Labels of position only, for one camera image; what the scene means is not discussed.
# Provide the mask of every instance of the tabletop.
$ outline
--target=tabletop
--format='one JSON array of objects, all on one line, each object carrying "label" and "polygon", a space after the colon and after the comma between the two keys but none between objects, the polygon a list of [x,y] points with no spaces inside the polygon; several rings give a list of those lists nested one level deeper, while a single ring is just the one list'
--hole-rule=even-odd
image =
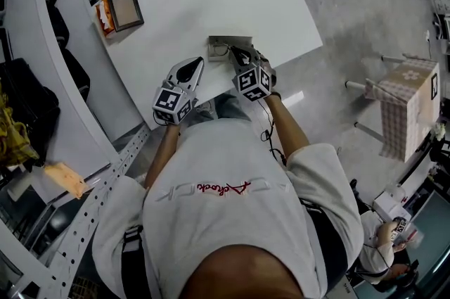
[{"label": "tabletop", "polygon": [[106,50],[151,129],[153,96],[180,61],[202,56],[199,104],[231,89],[229,63],[207,62],[210,35],[253,37],[275,68],[322,45],[304,0],[138,0],[145,23],[105,39]]},{"label": "tabletop", "polygon": [[366,80],[366,97],[381,102],[380,155],[406,162],[439,118],[439,64],[409,58],[379,83]]}]

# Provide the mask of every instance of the white table leg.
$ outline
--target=white table leg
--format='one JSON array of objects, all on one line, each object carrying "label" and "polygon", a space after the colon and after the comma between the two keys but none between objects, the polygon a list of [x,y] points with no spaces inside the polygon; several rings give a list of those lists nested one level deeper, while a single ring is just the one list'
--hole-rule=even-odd
[{"label": "white table leg", "polygon": [[345,87],[348,88],[352,88],[352,89],[356,89],[359,91],[364,92],[366,90],[366,85],[364,84],[359,84],[358,82],[350,82],[349,80],[347,80],[345,82]]},{"label": "white table leg", "polygon": [[362,130],[366,134],[369,134],[371,137],[377,139],[378,141],[384,142],[383,136],[381,134],[377,133],[371,128],[368,128],[366,125],[362,125],[360,122],[355,122],[354,126]]},{"label": "white table leg", "polygon": [[387,61],[388,63],[396,63],[396,64],[401,64],[405,61],[405,58],[393,58],[391,56],[381,56],[381,61]]}]

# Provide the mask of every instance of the person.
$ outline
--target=person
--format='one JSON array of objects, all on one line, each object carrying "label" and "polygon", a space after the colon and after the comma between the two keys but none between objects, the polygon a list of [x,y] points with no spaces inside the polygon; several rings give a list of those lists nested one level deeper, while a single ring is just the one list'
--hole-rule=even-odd
[{"label": "person", "polygon": [[[145,188],[117,180],[92,248],[115,295],[138,295],[144,278],[152,298],[312,299],[345,275],[363,230],[336,151],[311,145],[279,94],[264,100],[285,170],[238,99],[222,94],[214,100],[218,119],[200,111],[183,132],[167,125]],[[134,248],[130,230],[141,235]],[[129,257],[140,246],[147,274],[138,255]]]},{"label": "person", "polygon": [[364,229],[364,244],[354,265],[354,272],[380,291],[388,291],[406,277],[411,270],[411,263],[405,250],[407,243],[393,243],[393,231],[398,221],[384,222],[383,219],[359,197],[356,180],[350,182],[361,215]]}]

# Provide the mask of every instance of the gray floor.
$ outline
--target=gray floor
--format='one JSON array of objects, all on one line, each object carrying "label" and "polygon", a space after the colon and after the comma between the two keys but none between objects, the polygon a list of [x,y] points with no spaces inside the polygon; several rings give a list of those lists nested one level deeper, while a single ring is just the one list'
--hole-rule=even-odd
[{"label": "gray floor", "polygon": [[[403,52],[428,57],[425,32],[432,31],[430,0],[306,0],[323,40],[323,47],[278,68],[277,90],[283,98],[303,99],[290,111],[310,141],[329,142],[339,152],[349,179],[359,180],[361,195],[375,198],[389,182],[398,180],[406,165],[378,156],[380,143],[353,127],[356,119],[380,128],[376,104],[346,91],[346,79],[380,79],[391,67],[381,54]],[[432,40],[433,58],[442,60]],[[245,103],[255,132],[267,128],[259,106]],[[142,174],[154,155],[162,130],[157,130],[132,167]]]}]

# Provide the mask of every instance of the black picture frame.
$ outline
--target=black picture frame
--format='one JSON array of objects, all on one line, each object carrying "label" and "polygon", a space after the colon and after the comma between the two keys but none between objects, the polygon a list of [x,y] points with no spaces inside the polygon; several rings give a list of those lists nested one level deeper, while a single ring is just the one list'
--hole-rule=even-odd
[{"label": "black picture frame", "polygon": [[134,7],[136,8],[136,12],[138,14],[139,20],[121,26],[121,25],[119,25],[119,23],[117,21],[117,16],[116,16],[116,13],[115,13],[113,0],[108,0],[108,4],[110,6],[112,20],[114,21],[114,26],[115,26],[115,31],[116,32],[119,32],[119,31],[122,31],[122,30],[125,30],[125,29],[129,29],[130,27],[139,26],[139,25],[142,25],[144,23],[143,17],[142,17],[142,13],[141,13],[141,8],[139,7],[138,0],[133,0],[133,3],[134,3]]}]

